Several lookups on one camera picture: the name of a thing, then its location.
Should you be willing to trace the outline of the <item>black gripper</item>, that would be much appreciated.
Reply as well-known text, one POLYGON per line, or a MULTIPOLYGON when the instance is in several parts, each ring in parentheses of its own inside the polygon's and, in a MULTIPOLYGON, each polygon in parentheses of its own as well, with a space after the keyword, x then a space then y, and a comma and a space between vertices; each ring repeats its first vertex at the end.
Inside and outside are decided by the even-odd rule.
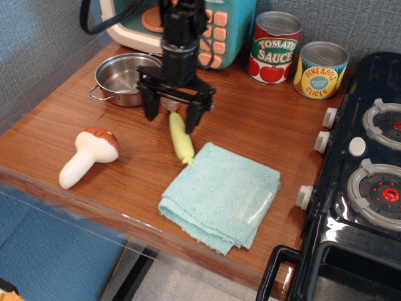
POLYGON ((145 116, 153 121, 159 114, 160 98, 186 103, 186 133, 191 134, 202 115, 214 108, 216 89, 197 76, 197 46, 163 48, 162 66, 140 66, 138 89, 145 116))

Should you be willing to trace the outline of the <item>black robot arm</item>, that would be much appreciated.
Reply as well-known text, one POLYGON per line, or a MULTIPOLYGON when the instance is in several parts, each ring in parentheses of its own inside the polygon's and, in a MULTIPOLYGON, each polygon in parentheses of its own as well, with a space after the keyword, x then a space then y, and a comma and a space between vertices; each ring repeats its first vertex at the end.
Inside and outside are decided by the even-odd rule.
POLYGON ((138 89, 145 116, 159 114, 160 98, 186 103, 186 133, 198 126, 204 112, 213 109, 216 89, 197 76, 198 50, 208 17, 204 1, 160 1, 164 29, 160 45, 162 66, 139 66, 138 89))

